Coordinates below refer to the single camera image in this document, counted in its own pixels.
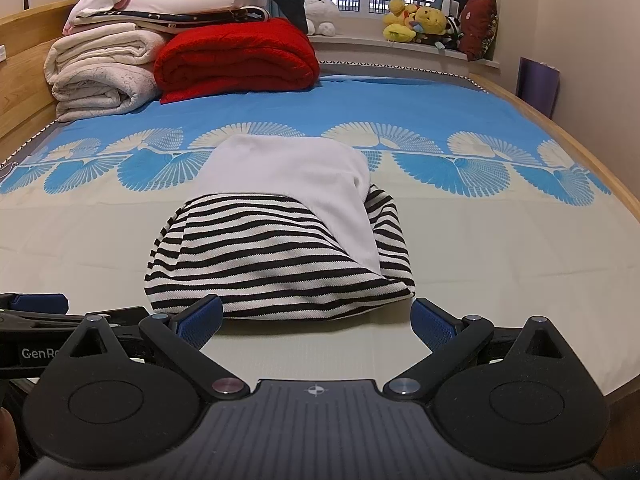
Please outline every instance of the bed sheet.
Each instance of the bed sheet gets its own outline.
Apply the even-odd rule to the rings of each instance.
[[[362,150],[396,200],[417,293],[497,326],[549,316],[605,394],[640,374],[640,226],[507,102],[424,80],[322,79],[76,121],[0,182],[0,290],[63,292],[72,313],[148,307],[165,221],[232,135],[325,136]],[[204,351],[259,378],[375,378],[428,354],[408,304],[332,322],[226,322]]]

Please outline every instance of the wooden bed rail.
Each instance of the wooden bed rail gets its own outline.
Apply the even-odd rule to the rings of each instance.
[[[77,0],[35,7],[0,20],[0,164],[56,118],[42,67]]]
[[[555,142],[557,142],[562,149],[571,156],[573,160],[593,171],[602,183],[607,186],[616,197],[618,197],[620,202],[622,202],[627,209],[629,209],[631,214],[640,221],[640,201],[624,184],[622,184],[622,182],[620,182],[620,179],[616,177],[609,168],[602,164],[598,158],[587,150],[587,148],[585,148],[580,142],[574,139],[551,119],[541,114],[535,108],[529,106],[523,100],[517,98],[508,90],[505,90],[500,85],[489,81],[481,75],[470,74],[469,77],[485,90],[504,99],[505,101],[510,102],[523,115],[523,117],[542,128],[549,137],[555,140]]]

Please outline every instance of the wooden headboard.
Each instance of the wooden headboard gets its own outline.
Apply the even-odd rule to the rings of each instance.
[[[25,10],[0,20],[0,164],[56,118],[42,67],[77,0]]]

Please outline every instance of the finger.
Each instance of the finger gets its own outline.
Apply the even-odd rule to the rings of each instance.
[[[14,478],[17,469],[18,436],[14,420],[6,409],[0,408],[0,479]]]

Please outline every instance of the brown pillow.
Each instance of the brown pillow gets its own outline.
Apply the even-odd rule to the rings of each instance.
[[[495,0],[469,0],[460,15],[464,36],[458,50],[469,61],[482,59],[498,31],[498,3]]]

